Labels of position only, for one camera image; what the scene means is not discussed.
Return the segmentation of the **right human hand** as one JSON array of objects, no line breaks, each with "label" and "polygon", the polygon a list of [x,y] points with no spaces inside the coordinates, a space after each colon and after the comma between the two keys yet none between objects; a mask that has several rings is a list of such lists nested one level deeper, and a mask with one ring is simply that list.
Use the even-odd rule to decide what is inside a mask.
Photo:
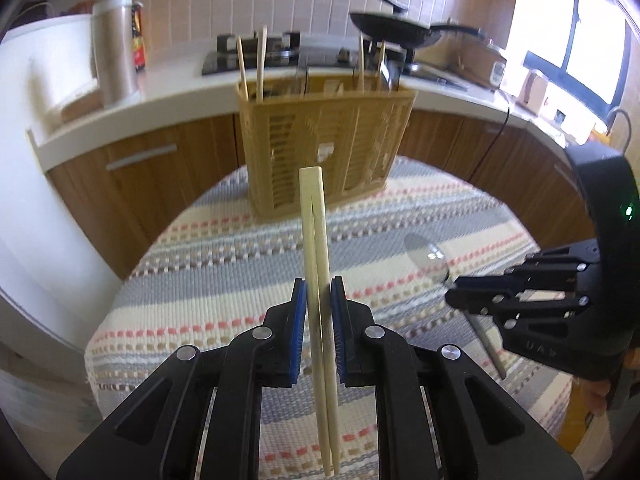
[{"label": "right human hand", "polygon": [[574,383],[587,411],[596,417],[602,416],[608,409],[606,397],[611,391],[612,382],[609,379],[590,382],[587,379],[575,378]]}]

